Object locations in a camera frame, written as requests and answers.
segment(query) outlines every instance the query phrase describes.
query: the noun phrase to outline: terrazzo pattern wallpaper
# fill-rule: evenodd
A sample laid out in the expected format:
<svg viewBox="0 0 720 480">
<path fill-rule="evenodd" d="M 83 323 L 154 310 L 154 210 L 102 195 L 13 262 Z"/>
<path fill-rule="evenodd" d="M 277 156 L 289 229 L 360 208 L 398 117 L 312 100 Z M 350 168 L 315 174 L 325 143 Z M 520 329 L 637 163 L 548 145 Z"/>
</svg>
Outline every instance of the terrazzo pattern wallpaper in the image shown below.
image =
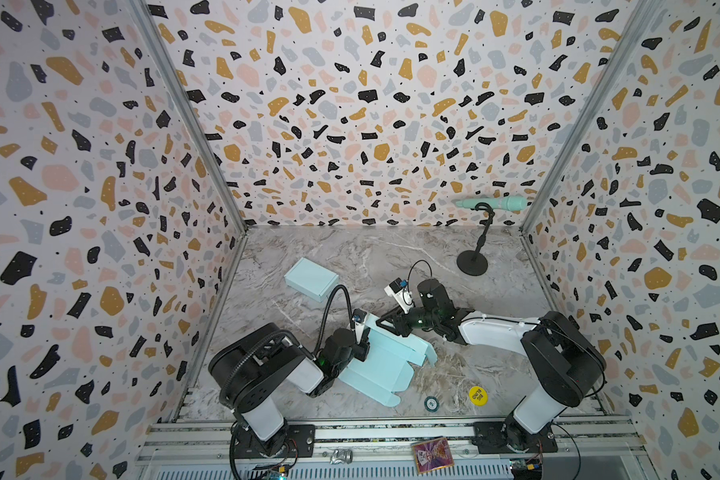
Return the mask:
<svg viewBox="0 0 720 480">
<path fill-rule="evenodd" d="M 663 478 L 720 478 L 720 1 L 665 2 L 530 239 Z"/>
<path fill-rule="evenodd" d="M 0 478 L 124 478 L 235 239 L 122 2 L 0 2 Z"/>
<path fill-rule="evenodd" d="M 250 225 L 474 225 L 453 200 L 532 200 L 636 4 L 147 3 Z"/>
</svg>

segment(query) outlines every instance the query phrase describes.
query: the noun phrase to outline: yellow disc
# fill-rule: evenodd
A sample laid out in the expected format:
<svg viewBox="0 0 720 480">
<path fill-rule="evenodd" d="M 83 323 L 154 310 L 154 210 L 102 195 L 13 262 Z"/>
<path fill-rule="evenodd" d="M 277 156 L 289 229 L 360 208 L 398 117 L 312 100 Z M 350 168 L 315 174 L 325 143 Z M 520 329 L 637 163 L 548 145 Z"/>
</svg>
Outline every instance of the yellow disc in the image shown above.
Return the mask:
<svg viewBox="0 0 720 480">
<path fill-rule="evenodd" d="M 488 403 L 488 393 L 479 386 L 473 386 L 469 389 L 469 399 L 478 407 L 482 407 Z"/>
</svg>

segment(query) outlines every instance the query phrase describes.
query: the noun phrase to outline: black round stand base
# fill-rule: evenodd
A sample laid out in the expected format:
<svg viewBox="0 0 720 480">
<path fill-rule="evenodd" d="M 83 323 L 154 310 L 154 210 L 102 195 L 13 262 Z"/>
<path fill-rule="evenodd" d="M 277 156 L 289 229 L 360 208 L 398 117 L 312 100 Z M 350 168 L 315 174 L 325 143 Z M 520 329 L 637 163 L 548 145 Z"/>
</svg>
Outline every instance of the black round stand base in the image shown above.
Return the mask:
<svg viewBox="0 0 720 480">
<path fill-rule="evenodd" d="M 472 276 L 480 276 L 488 271 L 488 260 L 480 253 L 475 255 L 474 250 L 461 252 L 456 259 L 456 265 L 462 272 Z"/>
</svg>

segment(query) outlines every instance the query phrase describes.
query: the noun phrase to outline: purple card pack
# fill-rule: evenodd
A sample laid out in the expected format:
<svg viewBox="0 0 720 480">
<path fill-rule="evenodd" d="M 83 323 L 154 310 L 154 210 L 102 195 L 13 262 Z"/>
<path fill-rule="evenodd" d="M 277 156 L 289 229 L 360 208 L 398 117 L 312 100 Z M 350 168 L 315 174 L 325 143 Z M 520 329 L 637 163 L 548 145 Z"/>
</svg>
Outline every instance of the purple card pack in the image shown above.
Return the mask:
<svg viewBox="0 0 720 480">
<path fill-rule="evenodd" d="M 454 465 L 454 457 L 446 437 L 413 444 L 413 456 L 419 474 Z"/>
</svg>

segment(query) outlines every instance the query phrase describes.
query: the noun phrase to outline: closed light blue box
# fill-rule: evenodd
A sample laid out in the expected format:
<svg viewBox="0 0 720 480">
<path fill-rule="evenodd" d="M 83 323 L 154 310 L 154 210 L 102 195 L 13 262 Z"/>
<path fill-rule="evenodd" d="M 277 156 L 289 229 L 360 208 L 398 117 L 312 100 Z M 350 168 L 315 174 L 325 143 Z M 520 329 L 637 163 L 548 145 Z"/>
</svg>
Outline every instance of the closed light blue box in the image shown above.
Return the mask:
<svg viewBox="0 0 720 480">
<path fill-rule="evenodd" d="M 302 257 L 286 274 L 286 285 L 323 303 L 338 284 L 338 275 Z"/>
</svg>

